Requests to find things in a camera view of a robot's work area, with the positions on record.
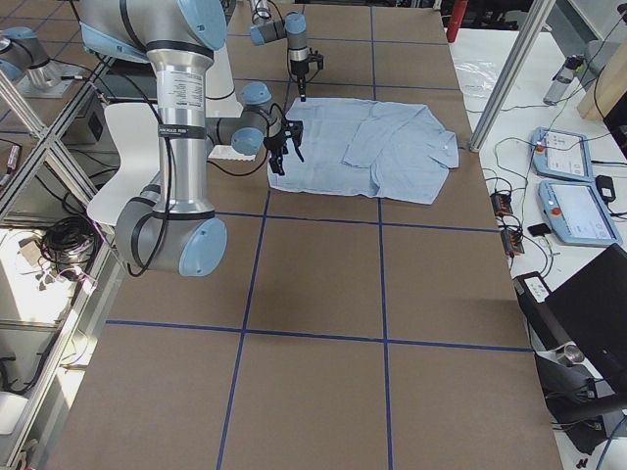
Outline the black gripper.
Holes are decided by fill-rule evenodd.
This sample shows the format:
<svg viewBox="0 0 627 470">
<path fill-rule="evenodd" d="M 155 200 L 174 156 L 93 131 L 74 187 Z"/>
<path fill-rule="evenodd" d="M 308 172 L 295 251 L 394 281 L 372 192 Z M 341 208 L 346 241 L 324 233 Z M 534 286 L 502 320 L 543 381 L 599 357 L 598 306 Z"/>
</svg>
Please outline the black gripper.
<svg viewBox="0 0 627 470">
<path fill-rule="evenodd" d="M 290 62 L 289 71 L 292 78 L 296 79 L 299 98 L 301 102 L 307 101 L 307 74 L 309 73 L 308 62 Z"/>
<path fill-rule="evenodd" d="M 293 138 L 292 131 L 279 131 L 264 139 L 265 148 L 269 152 L 268 163 L 272 172 L 276 172 L 279 175 L 285 174 L 282 158 L 287 153 L 287 141 Z"/>
</svg>

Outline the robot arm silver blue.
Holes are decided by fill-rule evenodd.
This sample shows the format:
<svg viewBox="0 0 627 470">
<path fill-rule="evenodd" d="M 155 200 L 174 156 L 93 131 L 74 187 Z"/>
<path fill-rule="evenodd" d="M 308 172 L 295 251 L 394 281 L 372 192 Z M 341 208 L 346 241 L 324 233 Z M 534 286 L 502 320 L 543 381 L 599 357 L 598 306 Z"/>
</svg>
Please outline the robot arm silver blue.
<svg viewBox="0 0 627 470">
<path fill-rule="evenodd" d="M 268 164 L 302 142 L 303 123 L 273 103 L 262 82 L 244 89 L 239 117 L 206 116 L 206 74 L 226 41 L 218 1 L 84 1 L 78 8 L 84 45 L 99 54 L 148 63 L 156 76 L 160 171 L 123 207 L 115 227 L 129 273 L 149 269 L 206 276 L 221 261 L 227 230 L 208 196 L 207 162 L 215 144 L 244 155 L 265 148 Z"/>
<path fill-rule="evenodd" d="M 307 75 L 312 61 L 308 46 L 307 23 L 302 13 L 290 12 L 283 16 L 277 7 L 276 20 L 271 13 L 272 1 L 250 1 L 250 37 L 254 45 L 262 46 L 285 39 L 287 43 L 287 69 L 297 84 L 299 98 L 307 100 Z"/>
</svg>

